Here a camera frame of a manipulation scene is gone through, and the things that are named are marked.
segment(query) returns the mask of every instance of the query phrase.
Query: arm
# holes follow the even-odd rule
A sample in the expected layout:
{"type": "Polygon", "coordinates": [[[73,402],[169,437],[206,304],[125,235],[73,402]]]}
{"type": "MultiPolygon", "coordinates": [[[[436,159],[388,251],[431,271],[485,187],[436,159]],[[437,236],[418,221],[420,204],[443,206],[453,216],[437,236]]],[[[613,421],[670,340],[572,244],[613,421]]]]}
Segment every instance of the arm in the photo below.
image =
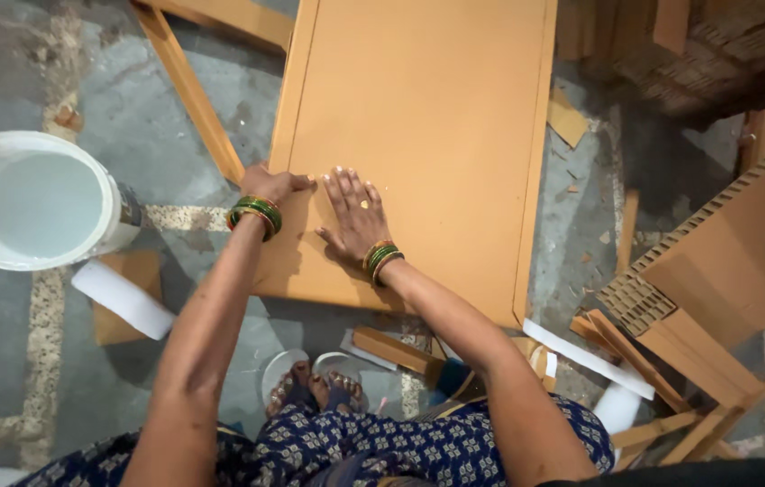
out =
{"type": "MultiPolygon", "coordinates": [[[[244,194],[275,203],[312,179],[247,169],[244,194]]],[[[122,485],[214,485],[217,406],[244,320],[266,229],[241,217],[214,267],[174,322],[160,359],[148,417],[122,485]]]]}
{"type": "MultiPolygon", "coordinates": [[[[371,183],[362,184],[351,169],[338,168],[323,179],[340,230],[316,232],[336,255],[360,265],[368,249],[390,239],[379,193],[371,183]],[[368,202],[366,209],[363,200],[368,202]]],[[[387,263],[380,280],[416,309],[485,382],[490,422],[508,481],[536,485],[598,474],[536,373],[499,326],[402,259],[387,263]]]]}

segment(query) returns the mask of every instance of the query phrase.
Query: woman's right hand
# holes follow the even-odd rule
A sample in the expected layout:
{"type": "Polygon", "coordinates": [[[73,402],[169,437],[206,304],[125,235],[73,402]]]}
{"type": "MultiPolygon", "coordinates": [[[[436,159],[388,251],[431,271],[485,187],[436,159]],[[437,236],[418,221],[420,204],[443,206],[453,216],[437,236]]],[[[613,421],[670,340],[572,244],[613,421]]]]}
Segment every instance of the woman's right hand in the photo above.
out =
{"type": "Polygon", "coordinates": [[[380,194],[370,181],[362,183],[351,167],[336,167],[323,176],[323,183],[340,229],[319,227],[316,233],[340,259],[361,268],[371,247],[391,239],[380,194]]]}

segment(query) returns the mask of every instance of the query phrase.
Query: woman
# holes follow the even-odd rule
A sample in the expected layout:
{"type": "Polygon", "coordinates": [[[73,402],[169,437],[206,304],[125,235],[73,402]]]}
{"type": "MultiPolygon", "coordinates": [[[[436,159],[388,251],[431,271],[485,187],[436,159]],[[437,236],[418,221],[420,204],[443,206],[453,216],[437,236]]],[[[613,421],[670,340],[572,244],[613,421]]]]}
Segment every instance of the woman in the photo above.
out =
{"type": "Polygon", "coordinates": [[[249,196],[230,215],[233,235],[174,323],[141,433],[57,460],[21,484],[537,485],[612,467],[609,437],[592,413],[546,393],[496,324],[402,258],[369,181],[337,167],[323,183],[339,229],[316,233],[416,310],[472,367],[486,399],[398,422],[357,411],[361,387],[349,378],[319,377],[298,362],[270,391],[256,444],[218,425],[259,249],[279,229],[276,205],[316,184],[257,165],[243,180],[249,196]]]}

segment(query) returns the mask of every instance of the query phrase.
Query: water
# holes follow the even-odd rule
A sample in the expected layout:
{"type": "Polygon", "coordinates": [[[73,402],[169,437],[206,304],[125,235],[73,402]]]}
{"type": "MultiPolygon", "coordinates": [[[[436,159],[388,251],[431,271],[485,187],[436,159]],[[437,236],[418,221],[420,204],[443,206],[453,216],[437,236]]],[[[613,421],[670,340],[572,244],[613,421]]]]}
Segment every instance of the water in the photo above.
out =
{"type": "Polygon", "coordinates": [[[0,242],[29,257],[57,257],[88,238],[103,196],[79,161],[40,153],[0,172],[0,242]]]}

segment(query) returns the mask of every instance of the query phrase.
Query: hand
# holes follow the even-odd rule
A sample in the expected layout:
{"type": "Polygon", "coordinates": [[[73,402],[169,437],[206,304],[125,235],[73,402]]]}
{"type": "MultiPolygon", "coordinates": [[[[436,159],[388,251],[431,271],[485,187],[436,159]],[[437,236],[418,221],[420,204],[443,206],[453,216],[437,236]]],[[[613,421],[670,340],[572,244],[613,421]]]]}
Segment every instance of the hand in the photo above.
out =
{"type": "Polygon", "coordinates": [[[319,227],[316,233],[339,258],[361,266],[374,244],[391,239],[380,194],[370,181],[362,184],[351,167],[344,171],[338,166],[331,175],[324,175],[323,181],[340,229],[335,232],[319,227]]]}
{"type": "Polygon", "coordinates": [[[316,184],[311,175],[296,176],[290,172],[271,174],[266,169],[267,166],[268,161],[263,161],[247,168],[241,180],[243,196],[261,196],[268,198],[275,205],[280,205],[290,194],[310,189],[316,184]]]}

